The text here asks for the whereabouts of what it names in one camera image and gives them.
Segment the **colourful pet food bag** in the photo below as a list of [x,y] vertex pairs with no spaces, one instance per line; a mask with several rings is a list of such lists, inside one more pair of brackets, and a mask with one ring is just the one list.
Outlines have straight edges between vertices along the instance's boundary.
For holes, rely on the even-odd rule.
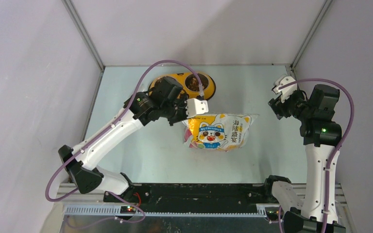
[[183,121],[184,144],[201,150],[230,151],[243,147],[258,114],[210,113]]

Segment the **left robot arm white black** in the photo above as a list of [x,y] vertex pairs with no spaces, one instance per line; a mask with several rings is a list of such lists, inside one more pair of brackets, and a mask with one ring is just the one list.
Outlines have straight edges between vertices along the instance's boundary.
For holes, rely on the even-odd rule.
[[148,123],[166,118],[170,125],[187,118],[188,94],[175,79],[165,76],[147,91],[137,92],[104,127],[74,147],[63,145],[58,154],[65,170],[81,194],[94,190],[110,191],[122,202],[129,202],[134,189],[123,174],[98,166],[103,157],[123,139]]

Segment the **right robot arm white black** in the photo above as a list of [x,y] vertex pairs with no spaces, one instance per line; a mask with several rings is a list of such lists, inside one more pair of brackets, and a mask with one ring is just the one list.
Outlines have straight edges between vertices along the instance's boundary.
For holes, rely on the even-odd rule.
[[290,88],[268,102],[278,119],[294,117],[301,122],[307,159],[305,198],[301,200],[288,182],[275,181],[263,189],[267,202],[279,202],[283,217],[278,220],[285,233],[344,233],[335,207],[337,145],[342,129],[332,120],[340,91],[315,85],[309,98],[302,90]]

